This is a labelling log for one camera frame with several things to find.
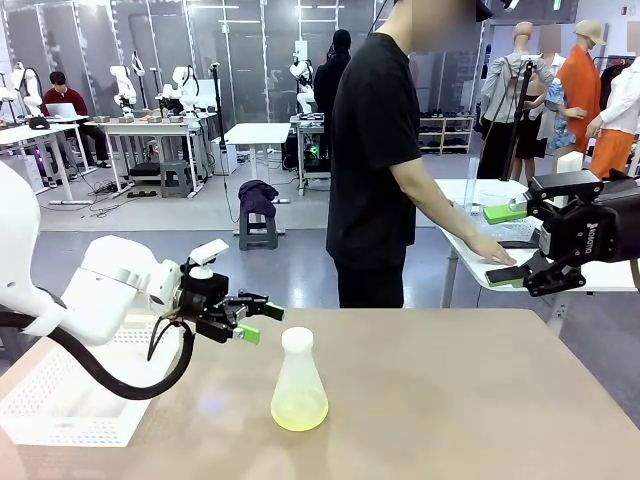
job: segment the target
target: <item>red sweater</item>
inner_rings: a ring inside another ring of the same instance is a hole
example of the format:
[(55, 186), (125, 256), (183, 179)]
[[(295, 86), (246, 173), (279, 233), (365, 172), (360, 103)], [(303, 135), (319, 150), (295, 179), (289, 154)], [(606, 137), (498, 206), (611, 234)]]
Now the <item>red sweater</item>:
[(76, 113), (78, 115), (88, 115), (87, 104), (84, 103), (84, 99), (82, 98), (82, 96), (72, 88), (67, 87), (67, 93), (65, 93), (64, 95), (56, 92), (53, 88), (44, 94), (41, 110), (42, 113), (44, 113), (47, 117), (49, 116), (47, 104), (51, 103), (71, 103), (73, 105), (73, 108), (76, 109)]

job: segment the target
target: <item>gray shirt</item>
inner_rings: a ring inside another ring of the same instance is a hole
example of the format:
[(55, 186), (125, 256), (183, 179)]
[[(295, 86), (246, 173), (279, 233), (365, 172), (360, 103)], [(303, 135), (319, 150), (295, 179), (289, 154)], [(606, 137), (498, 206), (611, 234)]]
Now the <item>gray shirt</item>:
[[(527, 52), (514, 52), (493, 62), (487, 80), (482, 87), (481, 113), (491, 122), (513, 123), (517, 103), (524, 83)], [(547, 87), (553, 82), (553, 74), (542, 58), (533, 60), (538, 78)]]

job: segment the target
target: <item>person sitting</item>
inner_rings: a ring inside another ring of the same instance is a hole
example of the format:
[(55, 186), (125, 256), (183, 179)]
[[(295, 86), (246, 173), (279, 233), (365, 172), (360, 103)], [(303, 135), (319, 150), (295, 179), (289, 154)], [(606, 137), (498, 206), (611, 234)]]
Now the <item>person sitting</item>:
[[(55, 103), (70, 103), (78, 115), (88, 115), (87, 104), (82, 98), (82, 95), (67, 86), (67, 78), (64, 73), (57, 71), (52, 72), (51, 75), (49, 75), (49, 80), (52, 86), (51, 89), (44, 94), (41, 108), (45, 116), (50, 116), (47, 105)], [(99, 127), (86, 125), (86, 121), (78, 122), (78, 124), (82, 148), (84, 148), (87, 163), (94, 167), (109, 168), (111, 165), (108, 164), (109, 152), (107, 151), (107, 136), (105, 133)], [(89, 148), (88, 137), (91, 137), (95, 143), (96, 156), (98, 157), (97, 162), (93, 158), (91, 148)]]
[(318, 68), (313, 85), (318, 111), (324, 113), (324, 133), (320, 139), (320, 155), (325, 160), (331, 155), (333, 104), (336, 101), (342, 74), (351, 60), (350, 48), (351, 34), (347, 30), (337, 30), (333, 34), (333, 44), (327, 54), (327, 63)]

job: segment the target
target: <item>erlenmeyer flask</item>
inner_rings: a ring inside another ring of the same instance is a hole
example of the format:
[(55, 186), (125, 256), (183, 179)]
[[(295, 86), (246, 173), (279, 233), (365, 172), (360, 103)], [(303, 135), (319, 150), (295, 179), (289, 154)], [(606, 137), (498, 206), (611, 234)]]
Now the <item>erlenmeyer flask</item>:
[(303, 327), (286, 330), (282, 348), (284, 363), (271, 399), (271, 415), (286, 430), (311, 430), (329, 413), (329, 401), (313, 361), (313, 332)]

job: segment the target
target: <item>gray floor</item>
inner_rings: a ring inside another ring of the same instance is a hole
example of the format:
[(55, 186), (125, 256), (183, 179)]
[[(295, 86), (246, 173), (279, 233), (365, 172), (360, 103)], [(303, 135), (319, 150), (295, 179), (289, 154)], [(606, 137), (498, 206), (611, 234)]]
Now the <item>gray floor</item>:
[[(478, 139), (474, 139), (471, 155), (425, 155), (424, 163), (427, 170), (435, 178), (467, 178), (469, 157), (477, 155), (479, 151)], [(270, 167), (271, 183), (280, 192), (280, 198), (291, 200), (290, 205), (279, 205), (278, 227), (286, 229), (326, 228), (329, 205), (328, 184), (326, 182), (312, 185), (304, 197), (298, 196), (297, 176), (291, 172), (284, 172), (279, 166), (276, 156), (272, 157)], [(537, 160), (538, 173), (551, 172), (551, 158)], [(266, 169), (259, 169), (261, 179), (266, 179)], [(250, 180), (251, 168), (245, 164), (238, 168), (227, 179), (229, 202), (233, 218), (238, 217), (239, 202), (238, 188)], [(91, 186), (104, 180), (113, 180), (111, 170), (98, 170), (87, 175), (86, 180)], [(74, 198), (78, 200), (92, 199), (90, 185), (82, 179), (72, 184)], [(145, 190), (159, 191), (159, 187), (149, 187)], [(61, 199), (62, 189), (45, 192), (38, 196), (41, 205), (46, 206), (51, 199)], [(123, 204), (127, 199), (119, 197), (115, 200), (100, 202), (91, 208), (78, 207), (49, 207), (42, 210), (42, 231), (160, 231), (160, 230), (233, 230), (234, 222), (229, 215), (229, 206), (225, 196), (225, 189), (221, 177), (210, 179), (202, 191), (193, 199), (161, 197), (138, 199), (122, 205), (111, 211), (106, 217), (97, 215), (99, 208)], [(422, 215), (418, 218), (419, 226), (432, 224)]]
[[(61, 294), (88, 244), (100, 233), (43, 233), (33, 262), (36, 284)], [(324, 230), (291, 231), (274, 251), (240, 252), (228, 232), (124, 232), (119, 235), (149, 246), (157, 259), (183, 261), (194, 246), (222, 238), (231, 249), (216, 263), (230, 277), (232, 290), (245, 288), (271, 296), (288, 308), (335, 308), (336, 276), (324, 250)], [(440, 232), (421, 228), (405, 269), (406, 306), (437, 308), (445, 276), (447, 245)], [(479, 287), (464, 267), (458, 270), (454, 307), (516, 307), (546, 315), (543, 299), (493, 293)], [(562, 340), (640, 426), (640, 296), (576, 294)]]

